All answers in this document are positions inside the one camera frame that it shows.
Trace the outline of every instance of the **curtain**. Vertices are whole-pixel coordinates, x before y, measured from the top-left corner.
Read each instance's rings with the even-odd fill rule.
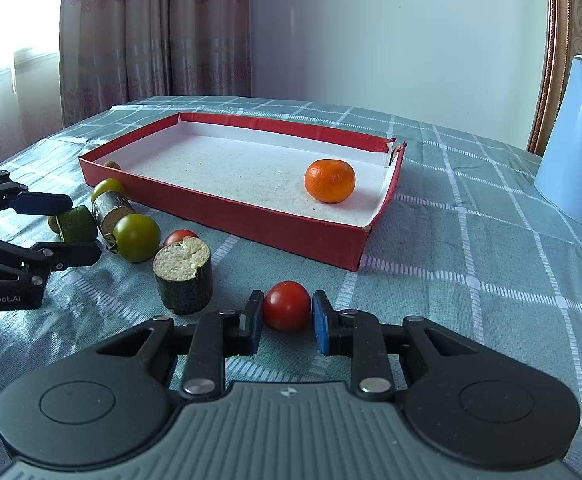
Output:
[[[251,95],[249,0],[62,0],[64,126],[155,95]]]
[[[0,0],[0,162],[62,129],[60,0]]]

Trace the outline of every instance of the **red tomato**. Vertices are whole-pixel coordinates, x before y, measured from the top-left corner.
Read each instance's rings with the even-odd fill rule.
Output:
[[[188,229],[178,229],[165,238],[162,247],[179,242],[182,238],[186,238],[187,236],[197,238],[197,235],[193,231],[189,231]]]
[[[295,332],[311,319],[311,298],[296,282],[280,282],[264,298],[264,322],[280,332]]]

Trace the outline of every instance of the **orange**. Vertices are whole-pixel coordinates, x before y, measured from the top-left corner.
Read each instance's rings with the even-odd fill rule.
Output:
[[[305,187],[316,200],[335,204],[353,193],[356,173],[343,160],[322,158],[307,168]]]

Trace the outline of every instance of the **table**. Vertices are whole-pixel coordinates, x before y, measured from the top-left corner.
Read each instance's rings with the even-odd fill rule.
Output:
[[[415,314],[565,382],[582,409],[582,226],[533,186],[540,158],[496,140],[361,108],[313,102],[188,96],[113,107],[38,142],[0,167],[31,190],[90,204],[78,156],[175,111],[245,114],[338,126],[408,143],[398,190],[372,232],[358,272],[327,266],[142,205],[168,234],[192,229],[213,253],[207,309],[242,308],[254,288],[296,280],[325,290],[336,309],[368,310],[381,322]],[[46,218],[0,213],[0,239],[29,247],[53,234]],[[0,312],[0,390],[44,366],[164,313],[150,263],[106,253],[89,268],[54,273],[42,308]],[[178,322],[194,322],[197,316]],[[397,384],[404,379],[397,359]],[[228,380],[348,377],[346,358],[317,354],[310,331],[265,330],[254,358],[231,358]],[[181,365],[175,373],[178,381]],[[7,463],[0,441],[0,468]],[[582,423],[566,459],[582,474]]]

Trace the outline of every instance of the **gray ribbed panel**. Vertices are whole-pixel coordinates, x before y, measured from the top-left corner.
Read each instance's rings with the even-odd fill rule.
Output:
[[[295,394],[285,396],[288,388]],[[344,383],[236,383],[182,411],[150,450],[111,468],[43,471],[15,462],[0,480],[577,480],[562,463],[521,473],[451,462],[404,427],[389,404]]]

